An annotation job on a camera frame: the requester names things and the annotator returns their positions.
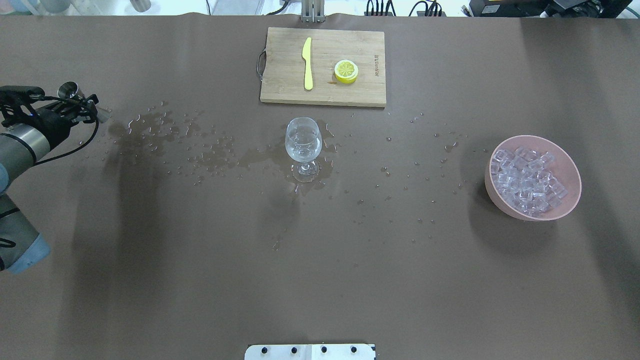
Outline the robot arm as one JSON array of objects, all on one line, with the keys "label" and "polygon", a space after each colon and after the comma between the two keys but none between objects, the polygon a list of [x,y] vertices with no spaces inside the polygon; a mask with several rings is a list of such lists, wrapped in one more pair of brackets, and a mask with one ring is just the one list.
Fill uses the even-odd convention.
[{"label": "robot arm", "polygon": [[10,185],[32,167],[50,162],[48,153],[68,139],[74,126],[94,125],[94,138],[106,117],[98,96],[85,95],[73,81],[62,84],[55,96],[38,86],[4,85],[0,105],[0,269],[20,274],[51,248],[10,198]]}]

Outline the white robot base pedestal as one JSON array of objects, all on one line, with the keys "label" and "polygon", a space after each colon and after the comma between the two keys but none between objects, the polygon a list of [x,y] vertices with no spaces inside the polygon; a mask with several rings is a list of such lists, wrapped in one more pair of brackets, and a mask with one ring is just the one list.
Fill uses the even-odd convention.
[{"label": "white robot base pedestal", "polygon": [[254,344],[247,347],[245,360],[376,360],[374,344],[307,343]]}]

